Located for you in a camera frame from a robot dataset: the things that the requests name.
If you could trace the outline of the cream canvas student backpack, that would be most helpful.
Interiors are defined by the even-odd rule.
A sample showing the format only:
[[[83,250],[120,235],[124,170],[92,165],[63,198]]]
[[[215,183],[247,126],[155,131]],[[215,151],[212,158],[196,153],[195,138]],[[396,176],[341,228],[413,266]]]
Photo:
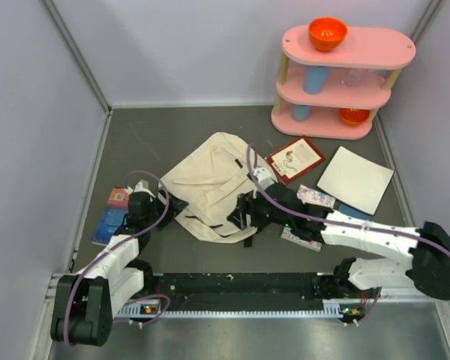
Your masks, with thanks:
[[[248,144],[217,132],[160,178],[171,197],[186,202],[175,220],[202,242],[234,244],[257,233],[227,220],[240,194],[255,189],[247,168]]]

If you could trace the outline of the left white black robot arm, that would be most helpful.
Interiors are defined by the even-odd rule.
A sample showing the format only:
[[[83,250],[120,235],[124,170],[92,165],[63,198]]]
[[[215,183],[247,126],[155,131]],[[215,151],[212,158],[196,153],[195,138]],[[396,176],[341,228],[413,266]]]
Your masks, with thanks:
[[[95,236],[106,247],[84,269],[57,283],[50,337],[54,341],[100,347],[110,336],[113,318],[134,296],[155,288],[152,267],[138,256],[153,228],[163,229],[187,202],[159,191],[123,193],[109,202]]]

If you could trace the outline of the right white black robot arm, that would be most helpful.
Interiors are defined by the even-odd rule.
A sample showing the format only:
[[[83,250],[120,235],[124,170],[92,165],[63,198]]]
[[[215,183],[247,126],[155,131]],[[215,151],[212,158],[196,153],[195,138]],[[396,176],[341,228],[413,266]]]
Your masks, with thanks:
[[[379,287],[415,287],[431,298],[450,300],[450,237],[436,223],[417,229],[366,221],[303,203],[283,184],[238,195],[227,219],[242,230],[278,224],[302,240],[375,254],[376,259],[345,259],[335,268],[334,285],[342,296]]]

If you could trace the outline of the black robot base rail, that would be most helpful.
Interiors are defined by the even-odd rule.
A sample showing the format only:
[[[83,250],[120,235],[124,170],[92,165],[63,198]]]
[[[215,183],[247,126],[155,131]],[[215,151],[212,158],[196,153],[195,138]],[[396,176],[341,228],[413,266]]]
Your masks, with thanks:
[[[150,276],[145,293],[171,299],[171,311],[322,310],[338,292],[315,273],[165,273]]]

